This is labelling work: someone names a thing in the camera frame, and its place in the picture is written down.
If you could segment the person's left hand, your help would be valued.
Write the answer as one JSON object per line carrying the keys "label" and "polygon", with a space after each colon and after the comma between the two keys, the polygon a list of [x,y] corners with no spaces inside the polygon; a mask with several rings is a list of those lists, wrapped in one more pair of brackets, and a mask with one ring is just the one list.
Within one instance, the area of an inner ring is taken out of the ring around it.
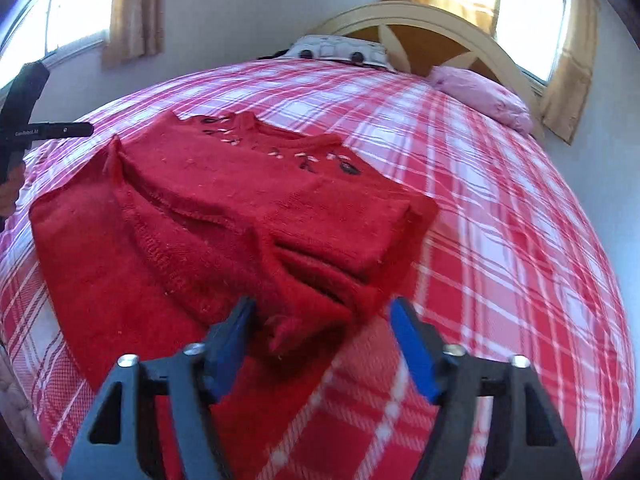
{"label": "person's left hand", "polygon": [[25,183],[25,164],[21,162],[13,168],[0,185],[0,217],[9,218],[16,209],[16,202]]}

